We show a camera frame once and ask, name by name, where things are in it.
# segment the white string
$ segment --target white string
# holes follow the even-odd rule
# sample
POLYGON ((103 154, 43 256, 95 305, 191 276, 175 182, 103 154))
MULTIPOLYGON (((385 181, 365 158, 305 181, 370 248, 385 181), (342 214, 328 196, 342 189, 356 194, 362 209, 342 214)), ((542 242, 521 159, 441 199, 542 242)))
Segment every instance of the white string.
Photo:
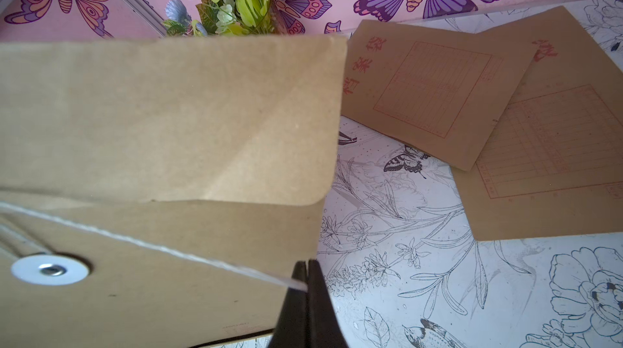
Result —
POLYGON ((39 252, 43 252, 43 253, 48 253, 48 254, 52 254, 54 253, 53 251, 51 251, 49 248, 47 248, 46 246, 39 244, 37 242, 35 242, 34 240, 31 240, 30 238, 27 238, 26 236, 22 235, 21 233, 19 233, 18 231, 9 228, 8 226, 4 225, 3 223, 0 223, 0 230, 4 233, 6 233, 9 236, 13 236, 14 238, 16 238, 18 241, 22 242, 23 244, 31 247, 31 248, 35 248, 37 251, 39 252))
POLYGON ((299 280, 266 274, 266 273, 260 272, 250 267, 233 265, 233 264, 226 263, 225 261, 221 261, 221 260, 205 259, 205 258, 196 256, 196 255, 192 255, 190 253, 183 253, 181 251, 174 250, 172 248, 168 248, 163 245, 147 243, 147 242, 144 242, 143 240, 138 240, 137 238, 134 238, 134 237, 114 234, 112 232, 109 232, 108 230, 99 229, 91 225, 84 225, 82 223, 77 223, 77 222, 73 222, 70 220, 62 219, 55 215, 50 215, 50 214, 46 214, 43 212, 37 212, 35 210, 26 209, 24 207, 9 204, 3 201, 0 201, 0 209, 5 209, 5 210, 10 210, 11 212, 25 214, 25 215, 28 215, 29 217, 35 217, 37 219, 56 222, 56 223, 59 223, 60 225, 65 225, 66 227, 83 230, 84 232, 90 232, 90 233, 102 235, 105 237, 113 238, 115 240, 119 240, 121 242, 131 243, 131 244, 138 245, 140 247, 147 248, 147 249, 154 250, 154 251, 168 253, 169 255, 173 255, 180 259, 196 261, 198 263, 207 264, 207 265, 214 266, 217 268, 222 268, 223 270, 245 275, 250 278, 255 278, 255 279, 263 280, 265 282, 277 284, 279 286, 291 287, 296 290, 307 292, 307 283, 301 282, 299 280))

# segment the red chinese characters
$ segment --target red chinese characters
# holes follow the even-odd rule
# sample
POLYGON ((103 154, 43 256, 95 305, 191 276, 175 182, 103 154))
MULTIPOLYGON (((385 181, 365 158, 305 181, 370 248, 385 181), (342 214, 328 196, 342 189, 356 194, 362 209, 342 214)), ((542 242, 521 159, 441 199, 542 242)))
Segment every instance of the red chinese characters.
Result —
POLYGON ((344 78, 344 84, 342 84, 342 90, 344 94, 352 94, 353 90, 359 84, 358 80, 351 78, 344 78))
POLYGON ((539 62, 546 56, 557 56, 558 55, 558 53, 554 49, 554 46, 551 45, 548 40, 537 40, 537 41, 533 41, 532 44, 536 44, 539 46, 539 49, 537 49, 536 54, 534 55, 535 62, 539 62))
POLYGON ((370 64, 372 64, 372 59, 359 57, 357 61, 353 63, 353 71, 365 73, 370 68, 370 64))
POLYGON ((366 49, 373 52, 380 51, 383 49, 383 44, 385 44, 385 41, 387 41, 387 39, 374 36, 366 44, 366 49))

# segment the blue flower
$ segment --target blue flower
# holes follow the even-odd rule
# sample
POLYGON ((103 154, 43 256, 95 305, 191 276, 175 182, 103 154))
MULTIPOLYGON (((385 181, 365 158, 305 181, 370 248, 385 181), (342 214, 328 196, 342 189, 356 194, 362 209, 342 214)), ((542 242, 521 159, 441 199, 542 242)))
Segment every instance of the blue flower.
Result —
POLYGON ((195 27, 197 28, 197 30, 199 32, 201 32, 202 35, 207 36, 207 30, 206 28, 204 28, 203 24, 201 24, 200 22, 198 22, 195 27))
POLYGON ((184 6, 180 0, 170 0, 167 2, 165 12, 169 20, 179 22, 185 27, 191 24, 191 16, 186 11, 186 6, 184 6))

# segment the kraft paper envelope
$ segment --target kraft paper envelope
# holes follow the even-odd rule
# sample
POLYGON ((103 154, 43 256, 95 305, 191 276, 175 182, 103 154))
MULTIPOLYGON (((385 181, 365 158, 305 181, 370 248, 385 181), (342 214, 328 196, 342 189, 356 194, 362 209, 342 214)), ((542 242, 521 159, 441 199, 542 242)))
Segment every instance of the kraft paper envelope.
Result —
POLYGON ((479 34, 539 45, 469 172, 477 240, 623 231, 623 73, 564 8, 479 34))
POLYGON ((469 170, 536 46, 364 20, 350 38, 342 114, 469 170))
MULTIPOLYGON (((290 276, 316 254, 345 56, 326 36, 0 45, 0 199, 290 276)), ((284 288, 4 216, 92 266, 36 286, 0 258, 8 347, 190 347, 276 322, 284 288)))

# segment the metal grommet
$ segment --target metal grommet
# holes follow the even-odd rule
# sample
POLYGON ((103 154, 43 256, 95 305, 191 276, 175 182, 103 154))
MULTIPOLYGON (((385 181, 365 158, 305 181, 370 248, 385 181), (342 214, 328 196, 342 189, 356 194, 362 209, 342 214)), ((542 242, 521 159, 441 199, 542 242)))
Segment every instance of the metal grommet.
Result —
POLYGON ((31 255, 18 259, 11 266, 12 274, 24 282, 45 286, 61 286, 81 281, 89 275, 89 267, 78 259, 62 255, 31 255))

